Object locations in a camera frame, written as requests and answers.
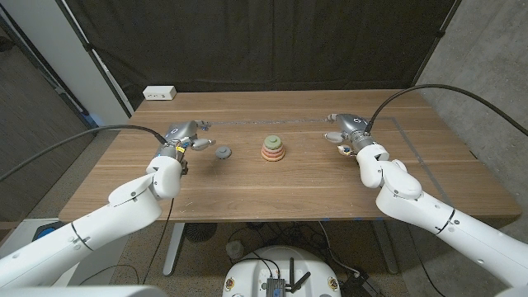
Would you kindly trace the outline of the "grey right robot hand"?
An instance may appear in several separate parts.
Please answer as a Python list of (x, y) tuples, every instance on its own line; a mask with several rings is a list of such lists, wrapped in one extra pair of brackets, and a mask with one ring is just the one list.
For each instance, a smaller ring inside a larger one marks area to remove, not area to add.
[(366, 146), (376, 144), (373, 137), (366, 132), (368, 122), (358, 115), (331, 114), (327, 122), (335, 122), (338, 132), (327, 132), (324, 137), (333, 144), (341, 144), (343, 153), (359, 153)]

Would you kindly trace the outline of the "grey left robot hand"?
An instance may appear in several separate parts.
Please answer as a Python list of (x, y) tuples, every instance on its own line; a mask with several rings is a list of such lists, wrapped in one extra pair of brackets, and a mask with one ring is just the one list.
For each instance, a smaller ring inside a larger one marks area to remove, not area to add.
[(191, 120), (183, 123), (173, 123), (164, 136), (167, 141), (161, 144), (155, 153), (155, 157), (167, 156), (180, 162), (188, 149), (201, 151), (214, 145), (213, 139), (200, 139), (197, 133), (201, 130), (207, 131), (210, 123), (204, 120)]

